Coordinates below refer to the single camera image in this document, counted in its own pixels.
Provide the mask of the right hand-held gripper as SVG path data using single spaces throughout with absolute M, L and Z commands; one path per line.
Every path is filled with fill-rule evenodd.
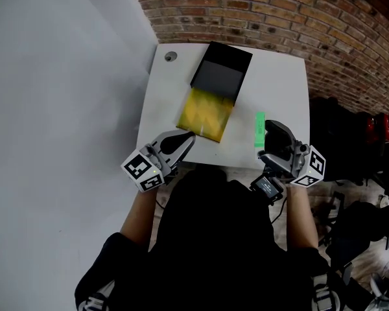
M 291 131 L 275 120 L 265 121 L 265 150 L 257 157 L 287 183 L 310 187 L 324 179 L 326 159 L 314 146 L 294 141 Z

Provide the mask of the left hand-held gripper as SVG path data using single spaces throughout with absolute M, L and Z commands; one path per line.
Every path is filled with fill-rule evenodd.
M 121 164 L 121 169 L 140 192 L 169 184 L 181 161 L 195 143 L 194 132 L 171 130 L 159 134 L 155 143 L 135 149 Z

